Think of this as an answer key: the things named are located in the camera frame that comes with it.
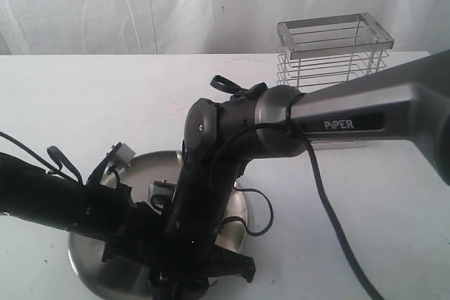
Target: white curtain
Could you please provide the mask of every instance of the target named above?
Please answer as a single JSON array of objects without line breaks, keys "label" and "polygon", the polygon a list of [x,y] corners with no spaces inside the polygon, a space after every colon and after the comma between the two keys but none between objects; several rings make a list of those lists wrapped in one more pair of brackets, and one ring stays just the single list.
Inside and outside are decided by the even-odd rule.
[{"label": "white curtain", "polygon": [[279,21],[360,12],[394,49],[450,48],[450,0],[0,0],[0,53],[270,53]]}]

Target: metal rack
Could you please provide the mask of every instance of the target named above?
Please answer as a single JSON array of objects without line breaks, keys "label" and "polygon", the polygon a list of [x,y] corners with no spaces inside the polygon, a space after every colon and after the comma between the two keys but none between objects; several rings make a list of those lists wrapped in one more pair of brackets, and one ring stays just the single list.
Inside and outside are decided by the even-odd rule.
[{"label": "metal rack", "polygon": [[386,67],[394,39],[368,13],[278,23],[278,84],[313,91]]}]

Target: table surface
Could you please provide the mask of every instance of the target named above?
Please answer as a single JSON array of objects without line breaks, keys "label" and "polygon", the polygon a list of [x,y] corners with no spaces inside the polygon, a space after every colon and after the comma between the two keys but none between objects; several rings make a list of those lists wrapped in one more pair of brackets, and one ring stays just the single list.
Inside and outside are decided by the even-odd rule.
[{"label": "table surface", "polygon": [[[389,66],[426,56],[393,52]],[[118,141],[137,153],[178,150],[200,97],[226,100],[214,74],[243,86],[276,82],[276,55],[2,56],[0,130],[39,154],[57,145],[83,177]],[[35,163],[0,141],[2,152]],[[374,285],[386,299],[450,299],[450,188],[406,141],[320,150],[328,196]],[[264,191],[273,228],[249,237],[252,284],[223,279],[207,299],[368,299],[349,268],[314,185],[307,155],[252,162],[240,180]],[[265,201],[250,196],[256,226]],[[2,299],[98,299],[77,278],[68,234],[0,217]]]}]

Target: metal base plate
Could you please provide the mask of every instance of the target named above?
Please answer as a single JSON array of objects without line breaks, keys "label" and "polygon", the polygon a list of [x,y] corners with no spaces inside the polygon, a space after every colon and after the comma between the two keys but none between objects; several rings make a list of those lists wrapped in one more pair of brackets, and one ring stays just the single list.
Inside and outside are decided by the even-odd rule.
[{"label": "metal base plate", "polygon": [[[151,152],[133,158],[130,165],[121,170],[120,180],[133,188],[133,201],[147,201],[150,184],[165,179],[176,183],[181,170],[181,153],[177,151]],[[102,184],[113,187],[113,175],[106,176]],[[244,194],[233,190],[226,216],[239,216],[249,220],[249,207]],[[217,237],[216,244],[241,253],[245,241],[245,229],[239,222],[228,223]],[[69,257],[80,280],[94,294],[107,300],[149,300],[148,268],[126,259],[114,258],[101,262],[104,242],[81,235],[69,234]],[[217,278],[210,280],[213,285]]]}]

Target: robotic arm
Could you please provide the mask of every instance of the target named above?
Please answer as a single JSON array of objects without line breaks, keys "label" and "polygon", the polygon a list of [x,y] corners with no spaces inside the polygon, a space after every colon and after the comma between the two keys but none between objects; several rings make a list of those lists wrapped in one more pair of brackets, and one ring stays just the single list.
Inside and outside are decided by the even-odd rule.
[{"label": "robotic arm", "polygon": [[242,89],[198,100],[186,118],[184,164],[173,198],[159,216],[133,203],[130,187],[100,184],[121,144],[86,185],[49,176],[0,156],[0,211],[105,241],[103,260],[123,256],[150,267],[154,299],[199,299],[208,278],[241,275],[251,282],[252,258],[214,243],[233,184],[252,159],[293,157],[310,141],[407,139],[450,184],[450,51],[313,93],[289,86]]}]

